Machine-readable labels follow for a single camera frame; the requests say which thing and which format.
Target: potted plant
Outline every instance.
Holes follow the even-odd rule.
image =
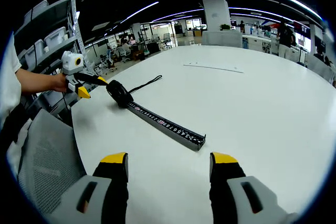
[[[231,29],[231,26],[229,26],[229,25],[226,25],[226,24],[222,24],[222,25],[220,25],[220,30],[222,31],[222,30],[230,30]]]

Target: measuring tape blade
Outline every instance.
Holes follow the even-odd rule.
[[[153,127],[157,128],[159,131],[193,151],[200,150],[205,143],[205,136],[201,136],[191,130],[179,126],[178,124],[145,109],[133,101],[128,103],[127,109],[151,124]]]

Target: round white table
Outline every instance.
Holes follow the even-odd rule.
[[[186,67],[189,61],[235,66],[237,73]],[[235,157],[278,197],[302,213],[325,180],[334,155],[336,89],[286,59],[248,49],[170,49],[113,77],[136,103],[206,134],[193,152],[127,109],[105,87],[72,107],[78,150],[89,175],[107,155],[129,154],[127,223],[212,223],[209,155]]]

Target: shelving unit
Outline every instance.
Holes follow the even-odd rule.
[[[38,39],[44,39],[55,29],[67,26],[71,0],[59,0],[48,5],[38,16],[23,24],[15,33],[15,49],[21,52]]]
[[[39,63],[37,64],[36,68],[33,66],[33,68],[28,68],[28,71],[35,72],[35,73],[41,73],[56,59],[60,59],[64,51],[67,51],[73,48],[73,45],[76,39],[77,37],[73,36],[63,41],[61,44],[58,44],[55,48],[53,48],[52,50],[49,50],[47,53],[43,55],[42,59],[39,60]]]
[[[55,73],[56,69],[62,66],[60,59],[64,51],[83,54],[87,70],[93,71],[90,62],[87,60],[84,43],[80,34],[76,16],[76,0],[59,0],[45,7],[31,21],[23,24],[14,33],[16,51],[19,53],[29,48],[37,40],[44,39],[51,32],[62,26],[67,28],[69,38],[45,53],[41,59],[38,59],[37,66],[29,68],[28,71],[44,74]],[[44,108],[55,116],[66,108],[63,99],[59,100],[54,106],[50,106],[44,98],[45,95],[42,93],[32,101],[30,108],[34,111]],[[66,104],[74,103],[77,99],[78,96],[75,93],[65,94]]]

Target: tape measure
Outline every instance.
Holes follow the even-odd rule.
[[[135,103],[132,95],[120,82],[112,80],[106,86],[106,90],[120,107],[128,109],[162,133],[190,148],[191,150],[198,151],[205,143],[205,135],[202,136],[191,130],[188,130]]]

